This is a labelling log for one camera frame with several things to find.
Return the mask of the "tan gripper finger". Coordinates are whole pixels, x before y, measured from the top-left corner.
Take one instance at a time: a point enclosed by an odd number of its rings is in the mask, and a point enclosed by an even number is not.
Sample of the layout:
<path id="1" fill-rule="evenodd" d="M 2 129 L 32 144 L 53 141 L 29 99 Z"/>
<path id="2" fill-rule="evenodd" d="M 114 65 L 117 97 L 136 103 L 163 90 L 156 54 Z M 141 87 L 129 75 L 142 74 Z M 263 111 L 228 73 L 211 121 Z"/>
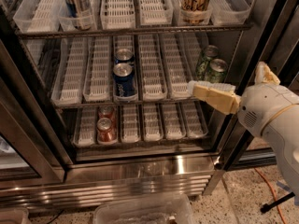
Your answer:
<path id="1" fill-rule="evenodd" d="M 241 97 L 235 93 L 235 86 L 231 84 L 192 80 L 187 88 L 190 95 L 222 114 L 236 114 L 239 109 Z"/>
<path id="2" fill-rule="evenodd" d="M 272 83 L 275 85 L 280 84 L 278 77 L 271 71 L 265 62 L 258 62 L 255 70 L 255 84 Z"/>

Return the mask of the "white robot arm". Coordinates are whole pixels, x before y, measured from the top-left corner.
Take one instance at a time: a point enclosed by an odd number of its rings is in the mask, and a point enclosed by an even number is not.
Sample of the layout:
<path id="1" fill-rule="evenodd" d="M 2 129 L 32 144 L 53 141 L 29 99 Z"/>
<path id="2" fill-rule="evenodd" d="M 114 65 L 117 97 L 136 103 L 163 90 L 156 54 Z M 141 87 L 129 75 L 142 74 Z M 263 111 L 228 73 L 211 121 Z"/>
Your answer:
<path id="1" fill-rule="evenodd" d="M 258 63 L 254 84 L 241 95 L 227 83 L 192 80 L 187 88 L 222 114 L 236 114 L 246 130 L 266 141 L 284 180 L 299 196 L 299 96 L 282 86 L 266 63 Z"/>

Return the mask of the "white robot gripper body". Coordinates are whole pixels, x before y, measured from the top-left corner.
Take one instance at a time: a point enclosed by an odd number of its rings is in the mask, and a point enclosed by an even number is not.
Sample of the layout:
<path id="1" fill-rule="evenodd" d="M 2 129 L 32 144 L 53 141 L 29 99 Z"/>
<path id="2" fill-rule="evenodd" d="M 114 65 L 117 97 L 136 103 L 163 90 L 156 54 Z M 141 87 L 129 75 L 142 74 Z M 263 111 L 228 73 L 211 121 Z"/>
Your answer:
<path id="1" fill-rule="evenodd" d="M 237 117 L 253 136 L 261 137 L 263 128 L 271 118 L 298 104 L 299 96 L 288 88 L 275 84 L 258 84 L 245 89 Z"/>

